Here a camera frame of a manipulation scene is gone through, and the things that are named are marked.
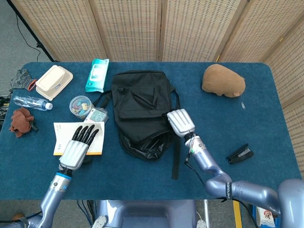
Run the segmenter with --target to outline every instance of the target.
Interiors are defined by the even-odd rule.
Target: black backpack
[[[113,98],[120,144],[133,156],[157,160],[175,139],[172,178],[177,179],[180,139],[166,116],[173,110],[172,92],[176,94],[175,109],[179,109],[179,96],[162,71],[127,71],[113,77],[111,91],[101,94],[107,94],[101,107],[104,108]]]

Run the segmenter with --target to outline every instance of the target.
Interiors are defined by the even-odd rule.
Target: yellow floor line
[[[242,228],[242,218],[239,202],[233,201],[234,219],[236,221],[236,228]]]

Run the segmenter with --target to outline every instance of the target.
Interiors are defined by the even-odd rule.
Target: plush hedgehog
[[[222,65],[213,64],[205,70],[201,88],[218,96],[237,97],[242,95],[245,87],[243,77]]]

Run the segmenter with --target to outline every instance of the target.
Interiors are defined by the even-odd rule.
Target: bottle cap
[[[46,103],[46,109],[51,110],[53,105],[51,103]]]

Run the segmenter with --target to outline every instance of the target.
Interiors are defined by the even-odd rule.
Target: fabric toy
[[[14,111],[11,117],[11,127],[9,130],[14,132],[16,137],[19,138],[31,129],[30,121],[34,121],[34,117],[29,113],[26,108],[20,108]]]
[[[242,95],[245,87],[243,77],[222,65],[213,64],[205,70],[201,88],[218,96],[237,97]]]

